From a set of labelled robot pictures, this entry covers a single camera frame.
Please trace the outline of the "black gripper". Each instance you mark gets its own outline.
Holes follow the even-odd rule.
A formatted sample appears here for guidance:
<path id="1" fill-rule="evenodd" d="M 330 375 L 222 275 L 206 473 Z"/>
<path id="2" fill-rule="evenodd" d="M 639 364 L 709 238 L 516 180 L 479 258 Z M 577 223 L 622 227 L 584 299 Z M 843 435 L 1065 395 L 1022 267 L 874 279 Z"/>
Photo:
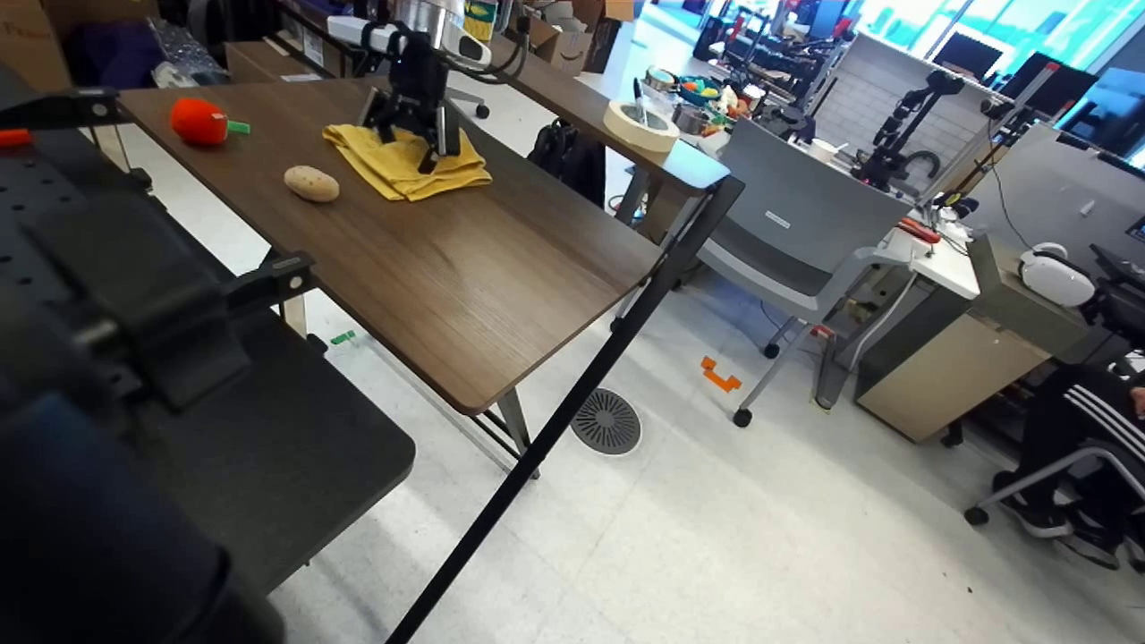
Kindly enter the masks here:
<path id="1" fill-rule="evenodd" d="M 428 176 L 441 158 L 455 158 L 457 120 L 452 116 L 448 97 L 448 56 L 434 47 L 426 31 L 398 27 L 386 44 L 391 56 L 391 93 L 368 93 L 362 107 L 362 124 L 375 131 L 409 130 L 426 139 L 417 171 Z"/>

